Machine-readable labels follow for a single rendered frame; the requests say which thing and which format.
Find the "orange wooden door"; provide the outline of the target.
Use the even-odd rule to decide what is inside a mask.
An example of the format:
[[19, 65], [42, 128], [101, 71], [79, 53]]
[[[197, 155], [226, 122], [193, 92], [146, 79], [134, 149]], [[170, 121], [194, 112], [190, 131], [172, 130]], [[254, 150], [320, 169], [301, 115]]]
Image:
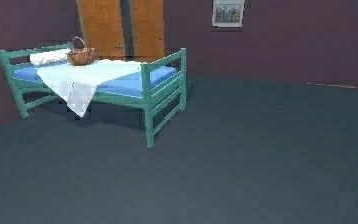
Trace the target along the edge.
[[82, 34], [101, 59], [126, 56], [120, 0], [76, 0]]
[[134, 55], [153, 62], [165, 56], [163, 0], [130, 0]]

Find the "white bed sheet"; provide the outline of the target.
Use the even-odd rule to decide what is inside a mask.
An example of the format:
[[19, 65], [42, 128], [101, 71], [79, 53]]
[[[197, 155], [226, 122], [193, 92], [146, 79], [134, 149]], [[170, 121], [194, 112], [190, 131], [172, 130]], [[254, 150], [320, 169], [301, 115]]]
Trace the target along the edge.
[[79, 117], [85, 115], [100, 84], [140, 70], [140, 62], [109, 59], [86, 66], [59, 64], [36, 69], [43, 83]]

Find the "white framed colourful picture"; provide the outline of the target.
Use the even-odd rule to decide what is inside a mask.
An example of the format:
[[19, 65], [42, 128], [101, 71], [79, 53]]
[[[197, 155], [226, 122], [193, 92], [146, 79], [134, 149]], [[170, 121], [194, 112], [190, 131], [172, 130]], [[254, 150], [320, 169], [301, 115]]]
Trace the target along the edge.
[[243, 24], [246, 0], [213, 0], [212, 26], [239, 28]]

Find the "brown wicker basket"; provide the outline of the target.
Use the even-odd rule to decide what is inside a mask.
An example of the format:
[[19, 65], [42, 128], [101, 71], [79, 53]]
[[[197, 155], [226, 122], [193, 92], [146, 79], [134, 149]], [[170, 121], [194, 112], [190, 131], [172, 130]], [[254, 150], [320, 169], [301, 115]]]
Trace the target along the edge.
[[73, 47], [67, 53], [67, 60], [73, 66], [85, 66], [92, 64], [98, 57], [98, 51], [95, 48], [88, 48], [85, 41], [78, 36], [75, 36], [73, 40], [79, 40], [83, 44], [83, 48], [78, 49]]

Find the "white pillow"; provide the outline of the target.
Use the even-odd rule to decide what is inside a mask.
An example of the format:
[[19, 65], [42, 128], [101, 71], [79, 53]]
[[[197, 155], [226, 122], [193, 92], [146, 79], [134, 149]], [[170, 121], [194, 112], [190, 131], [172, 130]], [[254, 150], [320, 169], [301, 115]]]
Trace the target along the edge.
[[30, 62], [34, 66], [48, 65], [51, 63], [63, 61], [67, 59], [69, 49], [60, 49], [50, 52], [35, 53], [30, 55]]

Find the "green frame bed blue mattress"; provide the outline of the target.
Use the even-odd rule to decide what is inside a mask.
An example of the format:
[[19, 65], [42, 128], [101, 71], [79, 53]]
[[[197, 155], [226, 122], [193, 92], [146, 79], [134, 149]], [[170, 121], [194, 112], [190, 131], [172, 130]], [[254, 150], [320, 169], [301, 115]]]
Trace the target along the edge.
[[[54, 99], [62, 99], [43, 83], [36, 69], [71, 64], [66, 59], [48, 65], [34, 66], [30, 62], [30, 55], [72, 48], [73, 44], [67, 42], [25, 50], [0, 50], [0, 62], [4, 74], [23, 118], [28, 117], [29, 110], [36, 106]], [[143, 110], [147, 146], [151, 148], [154, 146], [155, 135], [174, 115], [174, 112], [169, 112], [158, 124], [153, 123], [154, 117], [175, 97], [179, 97], [180, 102], [174, 107], [174, 111], [184, 110], [186, 107], [187, 51], [181, 49], [156, 61], [140, 63], [139, 72], [100, 84], [90, 104], [101, 102]]]

